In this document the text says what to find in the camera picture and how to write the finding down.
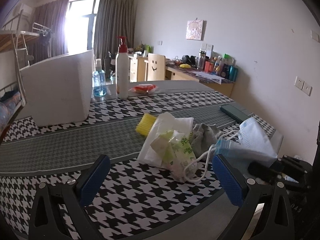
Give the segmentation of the blue face mask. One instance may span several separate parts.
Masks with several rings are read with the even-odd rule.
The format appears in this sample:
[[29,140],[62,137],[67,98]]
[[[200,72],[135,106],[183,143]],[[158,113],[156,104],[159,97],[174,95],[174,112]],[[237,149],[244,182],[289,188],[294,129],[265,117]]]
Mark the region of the blue face mask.
[[[273,149],[268,136],[254,117],[243,121],[235,136],[238,137],[239,142],[234,142],[231,139],[226,140],[221,136],[216,143],[210,145],[206,152],[184,168],[183,178],[191,183],[201,181],[206,175],[209,161],[219,154],[232,159],[233,163],[241,171],[247,169],[252,161],[256,161],[265,167],[270,167],[277,160],[278,155]],[[206,163],[202,176],[188,178],[187,170],[203,158],[206,158]]]

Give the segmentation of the grey sock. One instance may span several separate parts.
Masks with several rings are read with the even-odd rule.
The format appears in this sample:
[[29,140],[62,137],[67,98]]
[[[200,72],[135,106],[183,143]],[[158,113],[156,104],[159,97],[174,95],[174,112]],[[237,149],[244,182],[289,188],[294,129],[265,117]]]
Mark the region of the grey sock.
[[204,152],[209,150],[212,144],[215,144],[219,137],[221,137],[222,131],[217,128],[216,124],[196,124],[193,127],[190,145],[195,154],[195,157],[200,157]]

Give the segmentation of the yellow foam net sleeve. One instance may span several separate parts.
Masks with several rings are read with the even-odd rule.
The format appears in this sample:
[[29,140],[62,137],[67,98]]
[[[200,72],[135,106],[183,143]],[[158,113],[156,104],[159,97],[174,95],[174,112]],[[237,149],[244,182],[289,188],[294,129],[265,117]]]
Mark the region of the yellow foam net sleeve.
[[136,132],[147,137],[157,117],[149,113],[145,113],[140,122],[136,126]]

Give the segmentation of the green wet wipe packet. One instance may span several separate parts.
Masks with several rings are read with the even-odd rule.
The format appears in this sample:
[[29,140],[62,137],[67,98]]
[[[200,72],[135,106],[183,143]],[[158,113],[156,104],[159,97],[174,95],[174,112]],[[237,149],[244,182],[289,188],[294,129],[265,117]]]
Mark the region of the green wet wipe packet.
[[176,181],[183,183],[195,177],[197,160],[184,133],[176,130],[161,133],[150,146]]

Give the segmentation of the dark green phone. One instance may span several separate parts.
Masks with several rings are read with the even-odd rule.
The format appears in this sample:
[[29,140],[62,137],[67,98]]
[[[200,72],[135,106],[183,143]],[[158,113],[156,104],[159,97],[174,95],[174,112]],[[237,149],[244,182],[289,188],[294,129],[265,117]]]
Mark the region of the dark green phone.
[[222,113],[225,113],[227,116],[229,116],[239,124],[249,119],[249,116],[247,114],[243,113],[242,111],[230,104],[221,105],[220,111]]

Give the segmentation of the blue spray bottle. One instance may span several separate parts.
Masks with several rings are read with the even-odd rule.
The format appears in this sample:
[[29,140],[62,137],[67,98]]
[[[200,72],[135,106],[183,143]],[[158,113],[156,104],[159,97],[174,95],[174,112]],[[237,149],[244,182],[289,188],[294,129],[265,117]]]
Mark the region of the blue spray bottle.
[[103,70],[101,59],[96,59],[95,71],[93,72],[93,95],[103,97],[107,93],[106,76]]

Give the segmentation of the teal cans on desk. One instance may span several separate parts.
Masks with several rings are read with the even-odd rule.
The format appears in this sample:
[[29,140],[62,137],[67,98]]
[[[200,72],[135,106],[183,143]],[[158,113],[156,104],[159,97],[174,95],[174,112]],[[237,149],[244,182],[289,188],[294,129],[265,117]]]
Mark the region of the teal cans on desk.
[[229,81],[235,82],[238,74],[238,68],[235,66],[224,65],[221,76]]

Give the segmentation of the red snack packet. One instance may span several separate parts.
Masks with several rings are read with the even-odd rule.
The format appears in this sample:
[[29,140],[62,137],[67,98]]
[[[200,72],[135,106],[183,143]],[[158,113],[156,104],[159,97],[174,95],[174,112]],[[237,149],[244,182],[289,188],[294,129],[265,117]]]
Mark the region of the red snack packet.
[[157,90],[157,86],[154,84],[140,84],[136,85],[135,87],[132,87],[129,89],[129,91],[133,93],[143,94],[143,95],[149,95],[154,93]]

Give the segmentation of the papers on desk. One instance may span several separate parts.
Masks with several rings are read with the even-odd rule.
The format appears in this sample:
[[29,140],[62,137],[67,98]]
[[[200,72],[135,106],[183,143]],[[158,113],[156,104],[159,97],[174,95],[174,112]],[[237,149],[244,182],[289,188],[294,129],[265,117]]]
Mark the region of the papers on desk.
[[206,72],[196,72],[196,71],[192,71],[192,73],[196,76],[196,77],[200,77],[218,84],[221,84],[222,81],[224,80],[223,77],[220,77],[218,75],[215,74],[210,74],[210,73],[206,73]]

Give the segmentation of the wooden smiley chair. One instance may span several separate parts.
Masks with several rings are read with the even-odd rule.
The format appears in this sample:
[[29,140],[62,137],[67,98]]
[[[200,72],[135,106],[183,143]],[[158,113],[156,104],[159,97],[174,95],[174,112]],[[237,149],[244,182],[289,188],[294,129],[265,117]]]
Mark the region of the wooden smiley chair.
[[148,81],[164,81],[166,72],[166,58],[164,55],[148,55]]

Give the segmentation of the yellow object on desk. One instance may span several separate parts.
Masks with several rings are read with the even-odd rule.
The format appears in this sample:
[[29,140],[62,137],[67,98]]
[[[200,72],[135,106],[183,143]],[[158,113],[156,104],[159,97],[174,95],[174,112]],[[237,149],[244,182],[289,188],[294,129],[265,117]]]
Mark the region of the yellow object on desk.
[[180,68],[191,68],[189,64],[180,64]]

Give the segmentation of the wooden desk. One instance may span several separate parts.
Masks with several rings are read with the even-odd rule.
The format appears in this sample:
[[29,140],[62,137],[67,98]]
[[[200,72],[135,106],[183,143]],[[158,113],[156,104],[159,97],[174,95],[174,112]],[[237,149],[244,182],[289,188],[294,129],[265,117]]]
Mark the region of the wooden desk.
[[[148,81],[148,58],[130,55],[130,81],[142,82]],[[224,79],[221,84],[196,77],[192,71],[198,72],[194,68],[180,68],[177,61],[166,59],[165,80],[174,81],[196,81],[209,88],[212,88],[225,96],[231,97],[234,82]]]

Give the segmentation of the left grey curtain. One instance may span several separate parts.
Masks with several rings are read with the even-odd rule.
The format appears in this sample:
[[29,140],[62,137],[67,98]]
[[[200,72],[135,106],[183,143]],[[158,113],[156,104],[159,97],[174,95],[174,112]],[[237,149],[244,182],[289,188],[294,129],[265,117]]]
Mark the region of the left grey curtain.
[[69,0],[56,0],[35,8],[31,29],[39,34],[39,39],[28,45],[28,53],[34,57],[31,64],[67,53],[65,20],[68,4]]

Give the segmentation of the right grey curtain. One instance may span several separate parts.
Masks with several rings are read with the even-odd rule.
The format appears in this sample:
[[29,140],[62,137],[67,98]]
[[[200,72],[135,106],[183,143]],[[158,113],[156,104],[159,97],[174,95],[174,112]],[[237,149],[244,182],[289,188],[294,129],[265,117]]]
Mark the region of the right grey curtain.
[[104,59],[108,52],[116,53],[119,36],[126,37],[126,44],[133,47],[136,21],[135,0],[100,0],[94,34],[94,55]]

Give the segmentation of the wall power socket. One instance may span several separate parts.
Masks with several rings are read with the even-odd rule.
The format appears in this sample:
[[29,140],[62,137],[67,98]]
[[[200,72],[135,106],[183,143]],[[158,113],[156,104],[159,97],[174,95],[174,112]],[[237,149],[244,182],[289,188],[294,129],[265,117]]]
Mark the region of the wall power socket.
[[306,95],[311,96],[312,86],[298,76],[295,79],[295,87],[303,91]]

